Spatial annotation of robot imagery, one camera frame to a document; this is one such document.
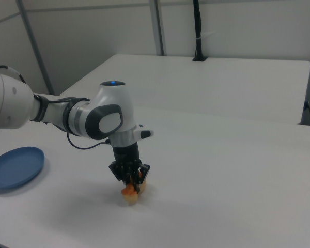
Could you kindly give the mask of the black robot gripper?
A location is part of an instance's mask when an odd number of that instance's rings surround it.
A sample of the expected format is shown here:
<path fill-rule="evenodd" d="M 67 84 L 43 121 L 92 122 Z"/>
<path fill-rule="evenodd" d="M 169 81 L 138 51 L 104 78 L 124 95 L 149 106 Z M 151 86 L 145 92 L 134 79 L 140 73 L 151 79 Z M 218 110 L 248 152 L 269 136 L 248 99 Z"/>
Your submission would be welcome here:
<path fill-rule="evenodd" d="M 136 186 L 136 191 L 142 193 L 146 188 L 146 177 L 150 166 L 143 164 L 140 160 L 138 143 L 127 147 L 113 147 L 115 161 L 110 164 L 109 169 L 118 181 L 126 186 Z"/>

